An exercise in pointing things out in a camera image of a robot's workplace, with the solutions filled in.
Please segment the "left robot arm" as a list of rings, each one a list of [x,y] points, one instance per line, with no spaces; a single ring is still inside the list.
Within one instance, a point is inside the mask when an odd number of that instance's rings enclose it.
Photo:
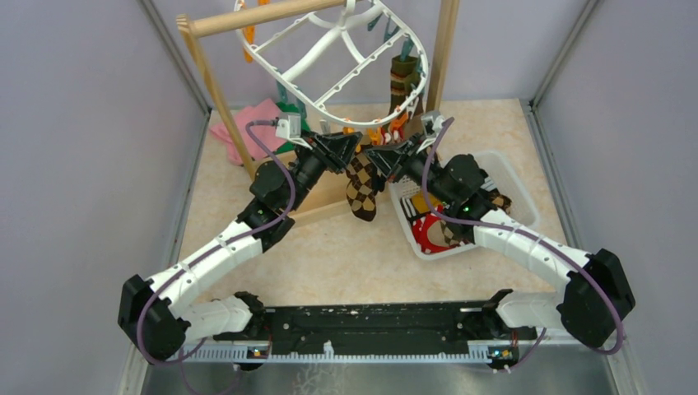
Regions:
[[[252,305],[253,296],[242,293],[203,304],[196,299],[280,242],[295,225],[291,213],[325,173],[348,167],[360,141],[358,132],[301,131],[293,141],[295,159],[286,164],[270,155],[255,170],[252,200],[214,239],[162,272],[147,278],[135,274],[123,283],[118,325],[147,362],[180,362],[185,342],[223,332],[245,340],[261,335],[264,319]]]

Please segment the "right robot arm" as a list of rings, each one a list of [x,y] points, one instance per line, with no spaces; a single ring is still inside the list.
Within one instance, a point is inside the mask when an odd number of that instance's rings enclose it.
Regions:
[[[489,337],[504,339],[518,327],[560,328],[600,353],[620,350],[623,320],[636,302],[616,254],[570,247],[510,217],[485,196],[485,179],[471,154],[442,165],[418,139],[372,147],[365,154],[387,180],[410,179],[425,196],[444,203],[434,214],[456,238],[501,253],[553,287],[552,292],[507,292],[482,317]]]

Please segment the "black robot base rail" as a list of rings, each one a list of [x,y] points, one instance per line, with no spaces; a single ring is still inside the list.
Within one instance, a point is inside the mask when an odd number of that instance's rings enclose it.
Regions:
[[[503,369],[520,359],[519,343],[534,341],[534,327],[510,328],[489,300],[393,304],[330,304],[265,307],[252,303],[253,317],[241,332],[214,336],[245,346],[237,363],[255,369],[268,361],[312,363],[472,363]]]

